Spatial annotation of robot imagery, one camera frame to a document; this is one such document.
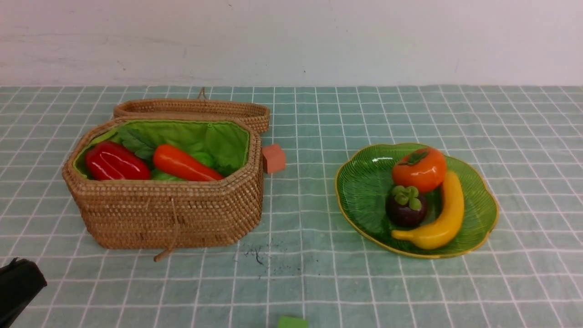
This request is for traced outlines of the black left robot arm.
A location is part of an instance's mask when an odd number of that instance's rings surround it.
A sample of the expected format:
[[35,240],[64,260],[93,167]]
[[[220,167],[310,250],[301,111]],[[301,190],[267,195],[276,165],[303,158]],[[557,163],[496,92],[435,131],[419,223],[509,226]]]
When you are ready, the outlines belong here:
[[12,326],[45,287],[45,276],[35,262],[15,257],[3,266],[0,269],[0,326]]

